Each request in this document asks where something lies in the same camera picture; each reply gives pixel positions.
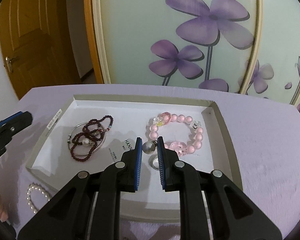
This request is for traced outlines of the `thin silver bangle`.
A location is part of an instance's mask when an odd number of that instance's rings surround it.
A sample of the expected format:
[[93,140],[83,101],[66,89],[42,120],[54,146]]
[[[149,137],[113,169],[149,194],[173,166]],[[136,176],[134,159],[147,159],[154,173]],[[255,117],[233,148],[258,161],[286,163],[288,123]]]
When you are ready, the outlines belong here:
[[73,149],[74,156],[86,157],[90,150],[92,154],[98,151],[106,140],[105,128],[102,124],[92,125],[90,132],[83,132],[83,127],[87,122],[76,125],[68,135],[67,145],[69,152]]

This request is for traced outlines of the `floral glass wardrobe door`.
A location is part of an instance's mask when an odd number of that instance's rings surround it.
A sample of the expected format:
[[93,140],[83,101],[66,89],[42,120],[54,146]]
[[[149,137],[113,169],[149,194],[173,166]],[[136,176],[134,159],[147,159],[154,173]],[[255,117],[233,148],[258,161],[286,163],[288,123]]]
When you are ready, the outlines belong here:
[[263,0],[84,0],[97,81],[245,94]]

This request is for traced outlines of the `grey cardboard tray box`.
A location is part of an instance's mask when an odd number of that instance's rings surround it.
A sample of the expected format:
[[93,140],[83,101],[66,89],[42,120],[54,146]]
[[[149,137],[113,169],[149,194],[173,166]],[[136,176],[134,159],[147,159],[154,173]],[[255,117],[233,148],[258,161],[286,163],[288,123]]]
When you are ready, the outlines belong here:
[[[192,116],[200,122],[202,148],[180,157],[199,171],[221,170],[241,190],[241,173],[219,105],[211,100],[168,98],[137,95],[74,95],[47,125],[26,163],[26,168],[39,180],[60,190],[79,171],[96,173],[121,159],[123,152],[135,146],[137,137],[148,140],[146,128],[160,113]],[[75,161],[67,139],[72,129],[92,118],[111,115],[114,123],[102,147],[85,162]],[[168,144],[189,143],[194,131],[178,122],[159,128],[159,135]],[[121,194],[121,217],[149,223],[179,222],[179,193],[165,193],[159,171],[150,167],[151,155],[142,154],[140,185],[137,193]]]

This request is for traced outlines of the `wooden door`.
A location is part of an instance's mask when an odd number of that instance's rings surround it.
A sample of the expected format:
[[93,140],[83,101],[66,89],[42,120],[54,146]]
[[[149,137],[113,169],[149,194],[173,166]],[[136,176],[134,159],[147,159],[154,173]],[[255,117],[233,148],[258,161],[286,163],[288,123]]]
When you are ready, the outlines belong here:
[[[17,98],[34,87],[81,83],[72,51],[66,0],[2,0],[0,45]],[[9,73],[5,57],[19,57]]]

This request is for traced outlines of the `silver ball pendant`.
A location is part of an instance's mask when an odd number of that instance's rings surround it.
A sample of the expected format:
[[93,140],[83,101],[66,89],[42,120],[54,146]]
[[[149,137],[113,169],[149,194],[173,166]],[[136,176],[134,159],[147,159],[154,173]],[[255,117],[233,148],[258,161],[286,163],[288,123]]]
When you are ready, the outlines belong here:
[[155,140],[153,141],[147,141],[144,142],[142,145],[142,150],[145,154],[152,154],[157,147],[157,142]]

